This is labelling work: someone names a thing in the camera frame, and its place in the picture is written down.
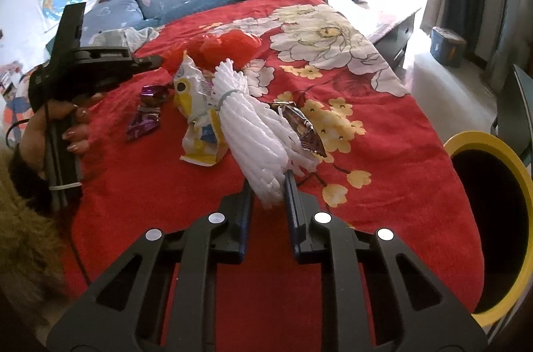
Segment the furry left sleeve forearm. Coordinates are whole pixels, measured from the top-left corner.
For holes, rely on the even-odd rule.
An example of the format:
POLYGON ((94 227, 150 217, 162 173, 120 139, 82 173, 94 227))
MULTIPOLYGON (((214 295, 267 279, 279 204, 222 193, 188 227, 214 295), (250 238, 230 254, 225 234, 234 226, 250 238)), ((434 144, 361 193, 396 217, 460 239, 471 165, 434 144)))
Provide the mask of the furry left sleeve forearm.
POLYGON ((61 250, 48 185, 17 151, 1 148, 1 295, 28 329, 47 323, 46 301, 65 290, 61 250))

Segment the left hand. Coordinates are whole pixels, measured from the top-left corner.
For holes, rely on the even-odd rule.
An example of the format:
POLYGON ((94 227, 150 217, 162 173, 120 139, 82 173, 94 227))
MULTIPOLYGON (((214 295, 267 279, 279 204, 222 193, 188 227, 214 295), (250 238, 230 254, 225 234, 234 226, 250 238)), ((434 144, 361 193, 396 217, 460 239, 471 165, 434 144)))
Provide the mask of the left hand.
POLYGON ((19 143, 19 152, 24 162, 42 178, 44 177, 46 130, 50 119, 59 120, 74 117, 75 123, 63 133, 62 139, 68 142, 67 150, 75 156, 83 156, 88 152, 89 123, 91 121, 89 109, 103 98, 102 93, 97 93, 81 105, 50 100, 47 103, 47 108, 40 108, 30 118, 19 143))

